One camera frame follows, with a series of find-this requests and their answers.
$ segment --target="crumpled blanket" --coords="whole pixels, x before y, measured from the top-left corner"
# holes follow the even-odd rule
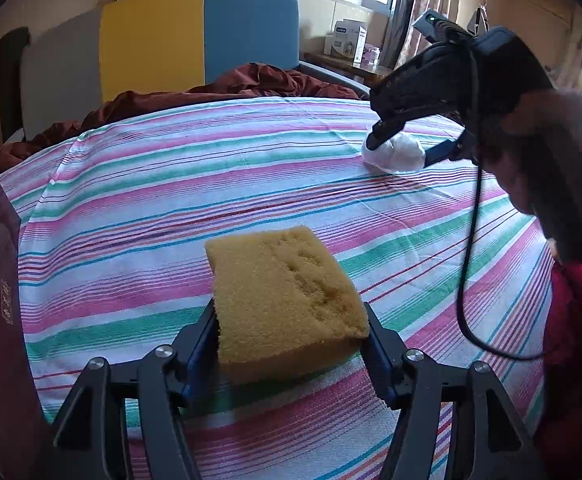
[[[320,81],[297,70],[247,63],[226,72],[213,83],[191,88],[187,92],[123,92],[88,114],[82,123],[55,123],[32,140],[4,144],[0,149],[0,173],[49,146],[123,119],[193,104],[273,96],[359,99],[350,88]]]

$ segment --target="silver bolt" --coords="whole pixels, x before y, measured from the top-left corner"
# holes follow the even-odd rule
[[[90,370],[100,370],[104,366],[104,358],[94,357],[88,362],[87,366]]]
[[[473,363],[473,368],[475,368],[475,371],[479,374],[488,374],[490,371],[490,366],[488,366],[488,363],[485,363],[484,361],[475,361]]]
[[[171,357],[173,355],[173,346],[160,345],[155,349],[155,355],[162,358]]]
[[[418,350],[417,348],[411,348],[407,350],[407,359],[409,361],[423,361],[424,360],[424,352]]]

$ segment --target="bed sheet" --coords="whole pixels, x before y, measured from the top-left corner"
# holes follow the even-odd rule
[[[5,173],[22,218],[26,351],[47,418],[89,358],[137,359],[197,320],[212,286],[205,240],[304,224],[385,327],[440,362],[491,363],[533,429],[540,362],[484,355],[455,323],[475,168],[383,174],[360,156],[376,120],[368,102],[350,100],[194,105],[91,130]],[[425,147],[460,132],[437,116],[406,129]],[[538,351],[550,268],[538,222],[487,175],[466,293],[475,332]],[[289,383],[219,381],[198,404],[185,427],[205,479],[376,478],[397,420],[359,355]],[[443,476],[450,408],[440,412],[433,478]],[[136,478],[148,478],[137,405],[127,411]]]

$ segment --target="sponge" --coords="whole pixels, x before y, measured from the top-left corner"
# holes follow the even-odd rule
[[[220,370],[234,383],[289,379],[339,364],[369,334],[359,294],[305,226],[214,238]]]

